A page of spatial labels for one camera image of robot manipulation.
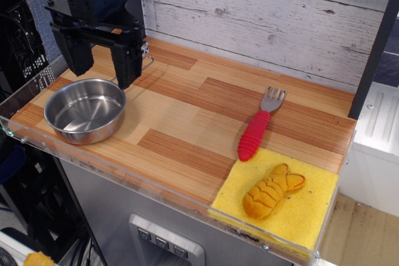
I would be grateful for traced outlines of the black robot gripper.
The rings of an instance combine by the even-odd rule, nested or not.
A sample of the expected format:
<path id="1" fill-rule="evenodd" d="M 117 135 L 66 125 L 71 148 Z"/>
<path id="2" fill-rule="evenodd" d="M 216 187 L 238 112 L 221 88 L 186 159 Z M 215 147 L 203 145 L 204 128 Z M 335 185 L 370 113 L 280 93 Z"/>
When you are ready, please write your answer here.
<path id="1" fill-rule="evenodd" d="M 81 76 L 94 64 L 91 44 L 108 46 L 112 38 L 99 29 L 119 29 L 105 19 L 118 0 L 49 0 L 46 9 L 52 16 L 52 33 L 68 68 Z M 112 46 L 112 60 L 118 86 L 125 90 L 142 74 L 145 43 L 137 30 L 123 30 L 127 41 L 118 40 Z"/>

